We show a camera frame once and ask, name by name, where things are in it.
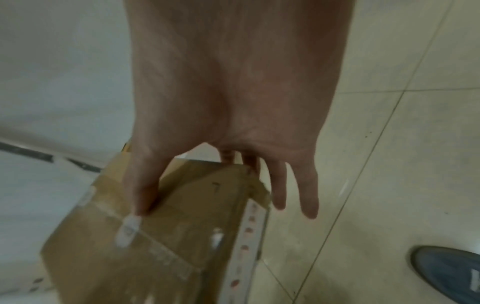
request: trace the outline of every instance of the box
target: box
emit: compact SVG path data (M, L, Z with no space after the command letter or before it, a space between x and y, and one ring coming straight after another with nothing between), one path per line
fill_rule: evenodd
M122 152L46 242L63 304L244 304L270 194L243 165L175 159L161 202L131 214Z

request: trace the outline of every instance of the tile floor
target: tile floor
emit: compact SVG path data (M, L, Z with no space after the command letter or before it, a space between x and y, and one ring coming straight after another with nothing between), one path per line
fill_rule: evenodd
M290 175L251 304L452 303L407 255L480 253L479 14L477 0L359 0L318 141L320 217L303 218Z

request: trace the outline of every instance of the shoe logo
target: shoe logo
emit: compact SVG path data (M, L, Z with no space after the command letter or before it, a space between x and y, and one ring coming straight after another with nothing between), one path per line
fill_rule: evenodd
M475 269L471 270L470 290L480 292L480 272Z

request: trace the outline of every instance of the finger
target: finger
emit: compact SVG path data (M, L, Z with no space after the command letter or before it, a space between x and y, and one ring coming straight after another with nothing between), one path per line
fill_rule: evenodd
M301 210L306 217L315 219L320 208L319 176L315 169L315 161L312 158L309 161L293 164L292 169L298 183Z
M273 205L278 210L287 206L287 165L282 161L265 160L270 173Z
M219 149L220 159L225 164L235 164L235 151Z
M171 161L146 155L134 147L123 186L135 215L146 215L151 210L158 199L160 177Z
M250 166L250 168L255 170L255 173L260 176L260 159L257 156L242 153L241 160L244 165Z

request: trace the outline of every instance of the human hand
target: human hand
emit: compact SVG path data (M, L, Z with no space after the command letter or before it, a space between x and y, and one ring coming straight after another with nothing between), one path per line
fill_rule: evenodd
M338 82L353 1L127 0L135 98L124 186L134 212L158 199L159 179L207 142L267 164L273 204L285 209L287 167L302 212L319 212L316 142Z

